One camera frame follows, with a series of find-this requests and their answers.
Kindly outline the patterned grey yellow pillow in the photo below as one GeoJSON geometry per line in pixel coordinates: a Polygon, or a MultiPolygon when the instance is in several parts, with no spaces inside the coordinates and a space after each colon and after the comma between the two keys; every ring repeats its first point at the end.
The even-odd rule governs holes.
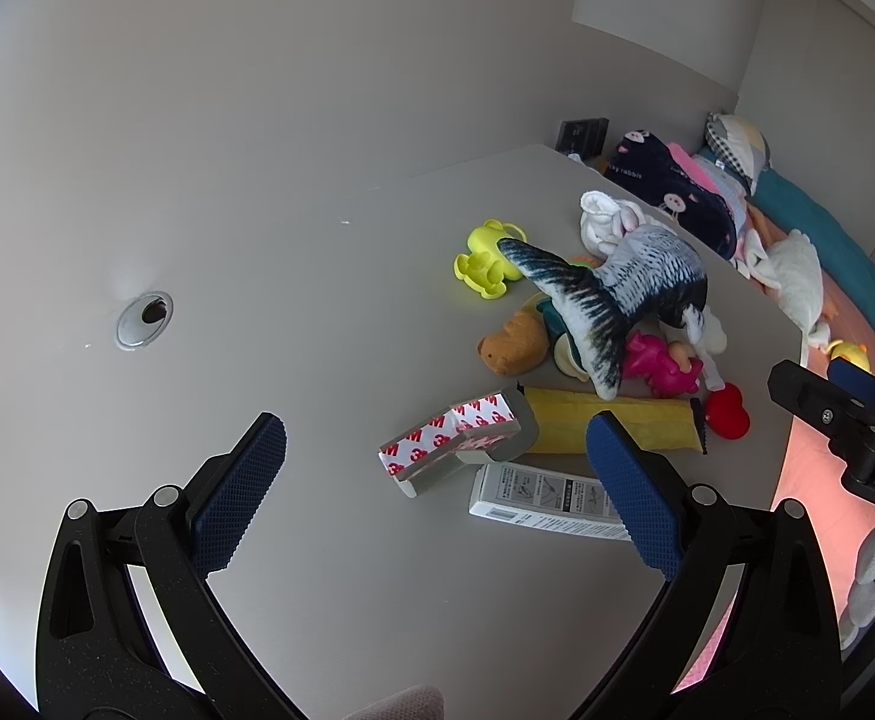
{"type": "Polygon", "coordinates": [[[761,130],[738,115],[709,112],[704,138],[717,160],[756,192],[762,172],[771,165],[771,147],[761,130]]]}

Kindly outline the yellow frog sand mould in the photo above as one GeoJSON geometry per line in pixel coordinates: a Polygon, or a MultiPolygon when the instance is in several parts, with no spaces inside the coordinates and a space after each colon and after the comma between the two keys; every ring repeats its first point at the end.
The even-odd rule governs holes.
{"type": "Polygon", "coordinates": [[[517,224],[486,220],[468,234],[465,254],[453,259],[455,278],[485,301],[494,301],[507,293],[510,283],[524,275],[499,250],[502,239],[527,242],[527,233],[517,224]]]}

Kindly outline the black wall switch panel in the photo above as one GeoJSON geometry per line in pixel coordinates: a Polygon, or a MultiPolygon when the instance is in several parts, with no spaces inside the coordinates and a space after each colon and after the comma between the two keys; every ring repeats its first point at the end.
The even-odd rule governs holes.
{"type": "Polygon", "coordinates": [[[577,154],[582,161],[596,160],[603,153],[608,130],[606,117],[562,121],[554,149],[567,156],[577,154]]]}

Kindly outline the teal long pillow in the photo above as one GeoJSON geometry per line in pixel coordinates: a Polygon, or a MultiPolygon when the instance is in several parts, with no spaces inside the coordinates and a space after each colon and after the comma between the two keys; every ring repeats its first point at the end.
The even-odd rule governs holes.
{"type": "Polygon", "coordinates": [[[780,231],[807,234],[823,270],[875,330],[875,263],[841,223],[772,167],[762,171],[751,203],[780,231]]]}

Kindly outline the white goose plush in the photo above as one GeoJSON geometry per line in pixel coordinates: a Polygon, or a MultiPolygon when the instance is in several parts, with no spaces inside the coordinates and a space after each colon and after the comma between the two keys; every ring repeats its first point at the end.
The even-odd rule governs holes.
{"type": "Polygon", "coordinates": [[[792,229],[784,239],[764,244],[756,229],[748,229],[738,254],[739,273],[771,294],[800,330],[803,343],[824,348],[831,341],[831,327],[824,316],[823,268],[807,234],[792,229]]]}

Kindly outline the grey plush fish toy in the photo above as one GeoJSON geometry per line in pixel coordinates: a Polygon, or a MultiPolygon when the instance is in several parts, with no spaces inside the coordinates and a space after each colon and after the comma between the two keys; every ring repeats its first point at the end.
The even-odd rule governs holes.
{"type": "Polygon", "coordinates": [[[725,387],[704,344],[709,281],[696,249],[666,226],[627,232],[597,268],[574,265],[528,242],[504,239],[499,250],[553,302],[598,397],[613,400],[623,382],[629,333],[657,319],[686,333],[704,362],[705,387],[725,387]]]}

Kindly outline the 3M tape strip packet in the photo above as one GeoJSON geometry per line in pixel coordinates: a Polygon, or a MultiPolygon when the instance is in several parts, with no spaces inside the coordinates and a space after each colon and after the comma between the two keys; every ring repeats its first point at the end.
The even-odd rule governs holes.
{"type": "Polygon", "coordinates": [[[540,427],[519,385],[459,401],[378,449],[385,473],[410,499],[468,468],[526,454],[540,427]]]}

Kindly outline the red heart plush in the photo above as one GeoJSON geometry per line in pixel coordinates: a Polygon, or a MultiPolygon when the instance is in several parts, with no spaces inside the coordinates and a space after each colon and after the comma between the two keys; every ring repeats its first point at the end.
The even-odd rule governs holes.
{"type": "Polygon", "coordinates": [[[704,419],[712,433],[725,440],[743,439],[750,432],[751,416],[746,411],[745,398],[732,382],[707,395],[704,419]]]}

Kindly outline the brown bear toy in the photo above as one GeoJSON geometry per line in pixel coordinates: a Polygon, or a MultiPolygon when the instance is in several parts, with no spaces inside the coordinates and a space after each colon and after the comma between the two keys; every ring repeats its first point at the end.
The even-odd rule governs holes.
{"type": "Polygon", "coordinates": [[[519,377],[540,366],[548,355],[545,324],[535,309],[520,309],[501,330],[478,341],[476,351],[488,369],[501,377],[519,377]]]}

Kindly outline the pink monkey toy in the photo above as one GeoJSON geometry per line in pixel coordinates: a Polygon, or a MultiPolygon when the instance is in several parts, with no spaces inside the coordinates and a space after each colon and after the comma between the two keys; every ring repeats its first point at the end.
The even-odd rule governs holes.
{"type": "Polygon", "coordinates": [[[666,341],[636,330],[624,348],[623,377],[641,379],[655,398],[699,392],[704,364],[681,341],[666,341]]]}

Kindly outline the yellow chick plush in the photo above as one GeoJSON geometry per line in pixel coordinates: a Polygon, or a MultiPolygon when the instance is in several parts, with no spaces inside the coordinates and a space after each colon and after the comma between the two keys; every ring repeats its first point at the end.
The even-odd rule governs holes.
{"type": "Polygon", "coordinates": [[[850,362],[853,366],[857,366],[862,371],[871,371],[870,355],[868,348],[862,343],[853,343],[846,340],[832,340],[826,346],[826,356],[830,361],[843,359],[850,362]]]}

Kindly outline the pink bed sheet mattress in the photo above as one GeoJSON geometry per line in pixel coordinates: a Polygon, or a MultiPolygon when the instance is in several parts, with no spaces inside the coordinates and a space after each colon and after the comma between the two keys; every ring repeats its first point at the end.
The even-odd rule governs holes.
{"type": "Polygon", "coordinates": [[[832,614],[841,616],[855,580],[858,548],[875,528],[875,504],[842,486],[846,464],[829,450],[828,439],[768,395],[776,362],[805,361],[810,371],[824,376],[828,356],[803,344],[798,327],[756,281],[743,278],[707,247],[700,256],[709,273],[709,307],[728,337],[728,348],[715,356],[715,364],[741,390],[751,427],[739,440],[709,434],[707,452],[684,457],[683,470],[714,484],[736,504],[772,507],[789,497],[800,500],[828,569],[832,614]]]}

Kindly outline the white towel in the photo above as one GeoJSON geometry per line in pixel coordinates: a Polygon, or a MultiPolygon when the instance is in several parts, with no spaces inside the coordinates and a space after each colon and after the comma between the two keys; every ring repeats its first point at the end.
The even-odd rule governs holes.
{"type": "Polygon", "coordinates": [[[581,239],[588,254],[606,259],[629,232],[646,224],[661,226],[654,215],[647,215],[642,205],[632,200],[620,200],[601,190],[582,193],[581,239]]]}

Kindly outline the navy rabbit print blanket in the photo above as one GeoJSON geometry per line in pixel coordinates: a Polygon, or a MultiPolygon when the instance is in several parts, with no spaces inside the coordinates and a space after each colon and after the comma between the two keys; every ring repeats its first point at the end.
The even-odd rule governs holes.
{"type": "Polygon", "coordinates": [[[609,156],[605,176],[691,232],[725,260],[735,255],[738,226],[720,193],[699,187],[649,130],[626,132],[609,156]]]}

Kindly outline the white printed carton box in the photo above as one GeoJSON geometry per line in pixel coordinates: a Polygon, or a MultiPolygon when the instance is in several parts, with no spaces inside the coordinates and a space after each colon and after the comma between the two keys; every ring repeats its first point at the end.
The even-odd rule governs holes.
{"type": "Polygon", "coordinates": [[[483,466],[474,477],[468,513],[538,532],[631,539],[598,479],[519,463],[483,466]]]}

